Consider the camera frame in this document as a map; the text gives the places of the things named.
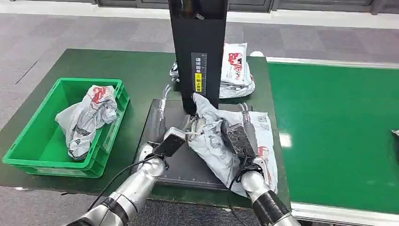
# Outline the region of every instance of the table edge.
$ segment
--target table edge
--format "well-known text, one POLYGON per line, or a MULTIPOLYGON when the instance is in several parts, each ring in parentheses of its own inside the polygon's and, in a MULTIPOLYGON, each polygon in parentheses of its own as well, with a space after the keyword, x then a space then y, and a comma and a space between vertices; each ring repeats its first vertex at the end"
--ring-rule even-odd
POLYGON ((292 63, 292 64, 324 65, 324 66, 330 65, 330 66, 346 66, 346 67, 399 69, 399 64, 396 63, 352 62, 352 61, 317 60, 317 59, 284 58, 284 57, 266 57, 266 61, 268 63, 292 63))
POLYGON ((350 226, 394 226, 399 224, 399 215, 365 210, 291 202, 292 214, 298 219, 350 226))

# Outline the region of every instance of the green table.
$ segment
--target green table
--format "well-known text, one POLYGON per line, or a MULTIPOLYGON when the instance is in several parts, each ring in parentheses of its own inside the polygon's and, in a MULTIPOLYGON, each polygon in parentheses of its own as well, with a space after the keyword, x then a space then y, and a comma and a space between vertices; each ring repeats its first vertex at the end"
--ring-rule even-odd
MULTIPOLYGON (((118 78, 122 79, 126 87, 130 103, 114 142, 105 172, 98 179, 34 176, 0 163, 0 186, 49 189, 68 193, 100 193, 115 174, 132 163, 152 99, 160 98, 164 86, 170 82, 168 72, 174 60, 175 55, 171 53, 67 49, 0 132, 0 155, 3 156, 6 153, 58 78, 118 78)), ((250 62, 251 70, 258 73, 258 76, 255 77, 257 84, 265 88, 259 89, 251 95, 251 98, 233 101, 236 103, 246 101, 256 110, 269 113, 274 133, 274 150, 279 162, 282 160, 282 153, 266 59, 255 57, 250 59, 250 62)), ((168 98, 181 100, 181 95, 179 92, 171 92, 168 98)), ((283 165, 281 164, 279 167, 278 195, 289 207, 287 178, 283 165)), ((116 189, 127 177, 128 172, 115 181, 109 191, 116 189)), ((231 195, 231 192, 157 185, 150 198, 226 207, 228 195, 231 195)), ((231 202, 237 207, 251 206, 249 199, 235 194, 232 195, 231 202)))
MULTIPOLYGON (((168 53, 68 49, 0 132, 0 154, 7 151, 58 77, 122 78, 131 104, 105 173, 100 179, 31 176, 0 164, 0 186, 99 193, 117 171, 131 163, 151 99, 159 97, 169 81, 167 71, 174 58, 168 53)), ((276 153, 280 153, 277 123, 284 138, 293 214, 325 222, 399 224, 398 149, 390 132, 399 129, 399 95, 395 95, 399 71, 383 69, 399 66, 267 60, 268 64, 264 58, 248 58, 256 90, 234 101, 269 112, 276 153)), ((178 93, 170 97, 180 98, 178 93)), ((279 175, 279 187, 284 183, 284 175, 279 175)), ((157 186, 151 198, 225 206, 227 194, 157 186)), ((238 196, 233 202, 249 206, 238 196)))

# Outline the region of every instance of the gray carpet floor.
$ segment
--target gray carpet floor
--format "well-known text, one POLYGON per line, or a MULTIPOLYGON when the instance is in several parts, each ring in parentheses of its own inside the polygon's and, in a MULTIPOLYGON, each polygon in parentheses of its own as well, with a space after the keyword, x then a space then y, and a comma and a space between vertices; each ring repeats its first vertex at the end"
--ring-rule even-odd
MULTIPOLYGON (((247 42, 248 53, 260 50, 269 57, 399 63, 398 30, 228 23, 226 41, 247 42)), ((0 129, 66 48, 174 52, 168 20, 0 14, 0 129)), ((63 225, 93 199, 0 186, 0 226, 63 225)), ((258 225, 251 211, 238 214, 248 225, 258 225)), ((240 223, 221 208, 147 202, 132 225, 240 223)))

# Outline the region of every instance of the red printed logo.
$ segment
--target red printed logo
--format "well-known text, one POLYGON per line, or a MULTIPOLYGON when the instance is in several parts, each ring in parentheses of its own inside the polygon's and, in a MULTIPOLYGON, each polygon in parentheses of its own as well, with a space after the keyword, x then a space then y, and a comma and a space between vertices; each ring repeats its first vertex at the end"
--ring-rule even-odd
POLYGON ((239 79, 239 73, 242 70, 242 54, 229 53, 229 63, 234 66, 234 70, 237 73, 236 79, 239 79))

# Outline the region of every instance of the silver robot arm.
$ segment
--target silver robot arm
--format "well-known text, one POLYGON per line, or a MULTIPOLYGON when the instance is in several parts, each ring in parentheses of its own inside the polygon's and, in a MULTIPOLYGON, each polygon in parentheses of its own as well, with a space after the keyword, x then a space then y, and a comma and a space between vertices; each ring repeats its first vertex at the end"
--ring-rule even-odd
POLYGON ((301 226, 277 195, 264 183, 261 173, 250 170, 242 175, 241 184, 252 201, 261 225, 301 226))
POLYGON ((163 159, 154 158, 142 164, 100 205, 67 226, 125 226, 151 194, 158 177, 166 170, 163 159))

